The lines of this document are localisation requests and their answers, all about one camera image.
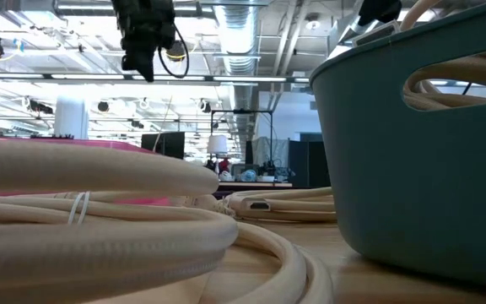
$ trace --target table surface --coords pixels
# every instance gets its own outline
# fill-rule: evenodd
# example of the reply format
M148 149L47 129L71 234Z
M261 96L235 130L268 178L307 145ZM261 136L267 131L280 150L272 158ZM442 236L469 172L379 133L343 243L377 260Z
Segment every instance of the table surface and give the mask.
M313 252L328 267L336 304L486 304L486 289L463 285L362 258L343 240L334 224L255 222ZM232 247L211 274L94 304L216 304L233 300L263 284L279 261L263 253Z
M289 182L219 182L219 186L292 187L292 184Z

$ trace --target silver ductwork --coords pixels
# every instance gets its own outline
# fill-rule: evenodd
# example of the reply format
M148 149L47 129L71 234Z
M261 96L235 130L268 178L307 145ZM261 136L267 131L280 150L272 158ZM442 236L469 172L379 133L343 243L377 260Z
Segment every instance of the silver ductwork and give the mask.
M225 57L224 68L228 75L255 75L257 60L244 57L245 54L257 52L256 37L258 25L258 8L230 5L213 8L219 22L220 48L223 53L242 55L241 57ZM233 95L235 109L251 109L252 87L234 86ZM247 134L248 115L235 116L238 133ZM240 136L241 147L246 138Z
M115 16L110 1L95 0L58 0L54 9L60 16ZM174 2L177 18L205 18L215 19L213 8L200 3L186 4Z

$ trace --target white lamp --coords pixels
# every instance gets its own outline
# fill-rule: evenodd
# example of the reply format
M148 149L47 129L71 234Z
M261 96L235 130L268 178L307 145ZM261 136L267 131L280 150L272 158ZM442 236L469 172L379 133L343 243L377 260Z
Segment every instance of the white lamp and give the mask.
M208 142L209 154L227 154L228 139L224 135L211 135Z

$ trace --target white hose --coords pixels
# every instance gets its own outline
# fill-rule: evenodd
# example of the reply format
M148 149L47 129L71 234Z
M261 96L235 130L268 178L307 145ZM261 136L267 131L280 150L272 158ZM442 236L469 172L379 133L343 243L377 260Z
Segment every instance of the white hose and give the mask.
M418 18L440 0L419 0L410 8L401 23L401 30L410 30ZM486 98L441 94L428 79L453 79L486 85L486 52L421 68L404 86L404 99L419 110L444 110L457 106L486 104Z
M335 221L330 187L311 190L244 191L226 197L235 215L244 219Z
M0 197L0 303L93 301L188 279L213 270L236 238L283 265L233 303L330 303L331 279L320 262L271 231L202 209L95 201L200 198L217 186L211 171L164 156L0 141L0 191L60 192ZM84 223L68 225L77 193L65 191L85 189L97 192Z

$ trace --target metal frame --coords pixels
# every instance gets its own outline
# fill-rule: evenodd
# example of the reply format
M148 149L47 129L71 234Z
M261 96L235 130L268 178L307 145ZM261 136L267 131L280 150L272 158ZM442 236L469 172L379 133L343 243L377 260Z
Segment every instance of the metal frame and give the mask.
M62 84L118 84L135 82L145 84L143 77L137 74L113 73L0 73L0 79L27 80L30 82L56 82ZM281 76L228 76L228 75L188 75L177 79L169 75L156 75L152 84L231 84L248 85L249 83L270 84L308 84L308 78Z

